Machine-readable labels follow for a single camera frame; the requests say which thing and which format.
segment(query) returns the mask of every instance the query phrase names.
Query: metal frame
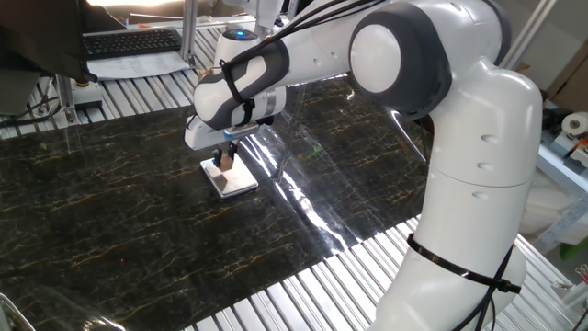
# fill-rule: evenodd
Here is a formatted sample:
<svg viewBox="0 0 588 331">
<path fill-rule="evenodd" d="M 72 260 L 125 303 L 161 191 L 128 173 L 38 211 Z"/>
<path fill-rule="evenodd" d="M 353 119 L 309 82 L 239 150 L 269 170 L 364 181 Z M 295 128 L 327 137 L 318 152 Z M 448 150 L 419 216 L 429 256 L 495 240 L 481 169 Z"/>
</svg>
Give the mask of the metal frame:
<svg viewBox="0 0 588 331">
<path fill-rule="evenodd" d="M 180 56 L 191 66 L 196 66 L 195 62 L 195 42 L 196 21 L 198 18 L 198 0 L 186 0 L 184 2 L 184 20 L 182 27 L 182 49 Z"/>
<path fill-rule="evenodd" d="M 67 121 L 78 123 L 77 113 L 75 112 L 74 92 L 72 90 L 72 79 L 57 74 L 57 91 L 59 100 L 62 103 L 62 110 L 65 113 Z"/>
<path fill-rule="evenodd" d="M 511 50 L 504 57 L 503 62 L 500 64 L 501 68 L 509 70 L 516 69 L 518 64 L 523 60 L 523 56 L 531 45 L 531 42 L 533 42 L 539 30 L 545 24 L 545 20 L 553 9 L 553 6 L 557 3 L 558 0 L 542 0 L 539 3 L 521 33 L 516 37 L 513 46 L 511 46 Z"/>
</svg>

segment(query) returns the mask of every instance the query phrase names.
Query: robot end effector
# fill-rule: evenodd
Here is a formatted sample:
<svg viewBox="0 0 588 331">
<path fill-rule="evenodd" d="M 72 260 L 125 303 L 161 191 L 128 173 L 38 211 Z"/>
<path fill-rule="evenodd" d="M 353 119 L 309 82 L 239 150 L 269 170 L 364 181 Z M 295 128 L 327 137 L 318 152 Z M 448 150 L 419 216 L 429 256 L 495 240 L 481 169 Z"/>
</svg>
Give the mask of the robot end effector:
<svg viewBox="0 0 588 331">
<path fill-rule="evenodd" d="M 197 150 L 255 133 L 258 125 L 245 124 L 281 111 L 286 102 L 286 85 L 349 71 L 365 96 L 396 109 L 405 118 L 417 119 L 431 112 L 447 94 L 453 74 L 446 55 L 447 45 L 439 38 L 439 33 L 444 32 L 439 30 L 439 23 L 455 18 L 441 17 L 434 24 L 423 6 L 384 1 L 338 1 L 341 5 L 331 6 L 329 10 L 336 12 L 344 4 L 354 2 L 363 2 L 365 10 L 283 38 L 279 36 L 283 32 L 280 31 L 271 42 L 262 42 L 248 31 L 225 32 L 219 39 L 215 64 L 221 60 L 231 63 L 241 52 L 264 46 L 260 43 L 265 46 L 257 53 L 250 52 L 249 59 L 240 54 L 242 60 L 231 65 L 228 72 L 223 70 L 201 80 L 194 98 L 198 116 L 189 120 L 187 144 Z M 337 1 L 315 1 L 290 26 L 311 14 L 312 9 L 316 11 L 329 3 Z M 501 27 L 504 20 L 507 21 L 499 19 Z M 447 25 L 446 34 L 463 29 L 459 24 Z M 338 32 L 336 40 L 333 31 Z M 502 36 L 493 37 L 503 42 L 496 58 L 500 61 L 507 50 L 504 45 L 510 43 L 510 34 L 503 31 Z M 464 44 L 468 43 L 463 40 L 449 47 L 464 48 Z M 249 99 L 252 100 L 249 105 L 239 102 Z M 246 108 L 252 105 L 254 108 L 249 109 L 252 113 L 247 114 Z"/>
</svg>

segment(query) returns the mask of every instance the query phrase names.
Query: metal pole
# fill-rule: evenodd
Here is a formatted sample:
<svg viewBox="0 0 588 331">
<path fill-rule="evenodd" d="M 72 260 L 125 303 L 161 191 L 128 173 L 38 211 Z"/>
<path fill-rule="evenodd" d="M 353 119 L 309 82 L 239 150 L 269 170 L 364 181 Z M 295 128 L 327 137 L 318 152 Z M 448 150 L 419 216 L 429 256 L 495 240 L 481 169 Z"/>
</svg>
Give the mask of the metal pole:
<svg viewBox="0 0 588 331">
<path fill-rule="evenodd" d="M 526 22 L 521 34 L 516 37 L 516 40 L 511 47 L 511 50 L 504 57 L 500 64 L 501 68 L 515 70 L 518 64 L 523 60 L 526 50 L 533 42 L 533 39 L 545 23 L 551 9 L 558 2 L 558 0 L 541 0 L 531 18 Z"/>
<path fill-rule="evenodd" d="M 60 74 L 57 76 L 57 93 L 62 104 L 62 111 L 65 113 L 67 121 L 78 123 L 77 113 L 75 112 L 74 92 L 72 91 L 72 78 L 64 77 Z"/>
<path fill-rule="evenodd" d="M 198 16 L 198 0 L 186 0 L 184 2 L 184 24 L 182 28 L 182 49 L 180 56 L 190 65 L 194 62 L 194 49 L 196 39 L 196 19 Z"/>
<path fill-rule="evenodd" d="M 588 193 L 584 193 L 571 208 L 553 223 L 543 234 L 533 243 L 536 250 L 541 253 L 551 249 L 558 239 L 566 234 L 571 227 L 576 224 L 588 212 Z"/>
</svg>

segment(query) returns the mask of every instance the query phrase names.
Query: metal slats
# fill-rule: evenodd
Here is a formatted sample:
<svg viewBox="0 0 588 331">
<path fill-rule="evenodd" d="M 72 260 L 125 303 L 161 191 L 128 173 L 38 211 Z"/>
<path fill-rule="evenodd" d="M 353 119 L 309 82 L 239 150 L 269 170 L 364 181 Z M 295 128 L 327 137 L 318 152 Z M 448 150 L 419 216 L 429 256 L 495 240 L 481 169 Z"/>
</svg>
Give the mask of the metal slats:
<svg viewBox="0 0 588 331">
<path fill-rule="evenodd" d="M 131 79 L 133 85 L 137 88 L 137 92 L 141 96 L 141 99 L 150 111 L 163 110 L 164 105 L 159 101 L 159 98 L 153 92 L 153 89 L 147 84 L 145 78 Z"/>
<path fill-rule="evenodd" d="M 169 92 L 165 89 L 162 82 L 157 77 L 147 77 L 145 78 L 147 84 L 151 87 L 159 101 L 164 105 L 165 109 L 170 109 L 176 107 L 172 96 L 169 95 Z"/>
<path fill-rule="evenodd" d="M 167 92 L 169 92 L 169 95 L 177 104 L 177 106 L 184 107 L 190 104 L 190 101 L 187 100 L 186 96 L 184 95 L 184 92 L 182 91 L 180 86 L 178 86 L 175 83 L 175 80 L 174 78 L 172 78 L 171 75 L 162 74 L 159 76 L 159 79 L 162 82 L 164 88 L 167 90 Z"/>
<path fill-rule="evenodd" d="M 375 318 L 377 301 L 399 270 L 408 249 L 406 237 L 417 224 L 417 219 L 399 224 L 227 309 L 236 313 L 234 319 L 245 330 L 365 330 Z M 551 281 L 566 279 L 525 239 L 519 237 L 517 245 L 532 262 L 521 294 L 496 316 L 494 330 L 570 329 L 580 316 L 566 310 L 545 288 Z M 217 323 L 199 330 L 232 329 Z"/>
<path fill-rule="evenodd" d="M 216 43 L 226 27 L 198 29 L 196 34 L 196 70 L 185 70 L 161 76 L 146 78 L 120 79 L 100 82 L 102 87 L 102 107 L 90 108 L 77 112 L 80 124 L 98 123 L 120 117 L 145 114 L 153 111 L 189 106 L 193 102 L 194 88 L 198 84 L 198 72 L 212 65 Z M 28 106 L 33 107 L 41 101 L 42 93 L 47 88 L 49 78 L 39 80 L 37 88 L 32 91 Z M 50 87 L 49 97 L 56 97 L 54 86 Z M 57 107 L 59 100 L 50 102 L 51 108 Z M 22 120 L 32 119 L 29 113 Z M 60 111 L 51 119 L 12 128 L 0 129 L 0 139 L 16 138 L 23 134 L 38 131 L 64 129 L 77 123 L 70 123 Z"/>
</svg>

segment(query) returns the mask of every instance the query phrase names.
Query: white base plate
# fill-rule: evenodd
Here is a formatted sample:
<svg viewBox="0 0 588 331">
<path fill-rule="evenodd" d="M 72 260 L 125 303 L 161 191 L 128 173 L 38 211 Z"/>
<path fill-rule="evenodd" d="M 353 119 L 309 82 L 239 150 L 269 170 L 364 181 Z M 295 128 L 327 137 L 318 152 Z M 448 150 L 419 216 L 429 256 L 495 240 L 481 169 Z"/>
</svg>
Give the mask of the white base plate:
<svg viewBox="0 0 588 331">
<path fill-rule="evenodd" d="M 259 186 L 238 154 L 233 159 L 232 169 L 227 171 L 218 169 L 212 160 L 202 161 L 200 166 L 222 199 L 249 192 Z"/>
</svg>

